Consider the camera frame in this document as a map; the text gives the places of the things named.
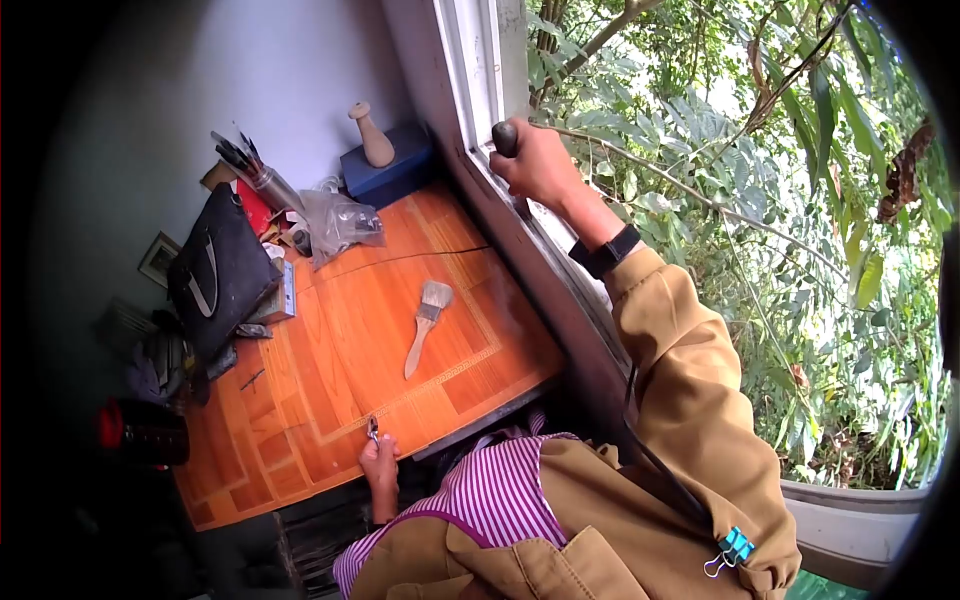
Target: blue box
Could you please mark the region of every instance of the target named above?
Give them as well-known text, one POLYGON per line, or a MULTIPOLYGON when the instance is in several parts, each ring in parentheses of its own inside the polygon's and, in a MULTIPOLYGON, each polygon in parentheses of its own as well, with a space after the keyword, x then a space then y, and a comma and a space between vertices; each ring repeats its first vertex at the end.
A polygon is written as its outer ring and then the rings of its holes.
POLYGON ((386 134, 394 144, 395 156, 383 168, 370 166, 363 146, 340 156, 347 192, 358 203, 377 210, 421 189, 438 173, 430 139, 419 125, 401 125, 386 134))

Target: purple and white striped shirt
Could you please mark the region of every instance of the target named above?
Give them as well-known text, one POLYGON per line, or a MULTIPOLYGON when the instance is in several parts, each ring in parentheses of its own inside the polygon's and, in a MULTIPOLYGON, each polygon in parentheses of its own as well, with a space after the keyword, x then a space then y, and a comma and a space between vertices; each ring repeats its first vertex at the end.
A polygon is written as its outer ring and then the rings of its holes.
MULTIPOLYGON (((538 431, 542 418, 534 416, 531 425, 538 431)), ((551 438, 577 439, 568 433, 535 435, 470 452, 444 477, 436 494, 418 500, 337 558, 333 578, 344 598, 349 598, 353 581, 377 542, 391 527, 415 516, 453 523, 481 548, 511 546, 530 538, 544 538, 563 548, 567 539, 540 486, 540 447, 551 438)))

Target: metal pen holder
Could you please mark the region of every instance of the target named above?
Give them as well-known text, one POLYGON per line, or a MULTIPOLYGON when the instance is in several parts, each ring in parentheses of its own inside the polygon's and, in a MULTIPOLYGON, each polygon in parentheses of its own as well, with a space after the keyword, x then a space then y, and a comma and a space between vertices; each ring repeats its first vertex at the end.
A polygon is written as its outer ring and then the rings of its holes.
POLYGON ((273 167, 263 165, 256 177, 241 177, 249 180, 250 186, 273 210, 296 210, 304 214, 300 194, 273 167))

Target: wooden brush handle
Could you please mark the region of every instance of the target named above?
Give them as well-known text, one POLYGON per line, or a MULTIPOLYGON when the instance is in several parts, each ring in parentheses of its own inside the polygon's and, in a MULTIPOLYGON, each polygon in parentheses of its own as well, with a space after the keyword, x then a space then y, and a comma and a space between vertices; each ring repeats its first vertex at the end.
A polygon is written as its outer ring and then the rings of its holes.
POLYGON ((414 374, 414 371, 417 369, 417 364, 420 363, 420 352, 423 351, 423 340, 426 338, 427 332, 433 329, 435 324, 437 324, 436 321, 417 317, 417 338, 414 340, 414 344, 410 346, 410 352, 407 354, 407 362, 403 365, 404 379, 409 379, 410 375, 414 374))

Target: tan jacket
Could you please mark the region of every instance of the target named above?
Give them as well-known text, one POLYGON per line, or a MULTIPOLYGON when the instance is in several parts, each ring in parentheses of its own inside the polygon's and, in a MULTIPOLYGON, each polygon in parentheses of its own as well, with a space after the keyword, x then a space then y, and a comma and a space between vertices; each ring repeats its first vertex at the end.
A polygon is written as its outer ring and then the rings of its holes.
POLYGON ((616 448, 549 440, 543 493, 570 544, 480 549, 434 517, 400 522, 373 548, 351 598, 782 598, 800 568, 780 464, 753 432, 740 365, 689 275, 650 249, 607 276, 620 340, 637 365, 635 431, 710 511, 699 530, 619 468, 616 448), (734 526, 756 545, 744 564, 704 574, 734 526))

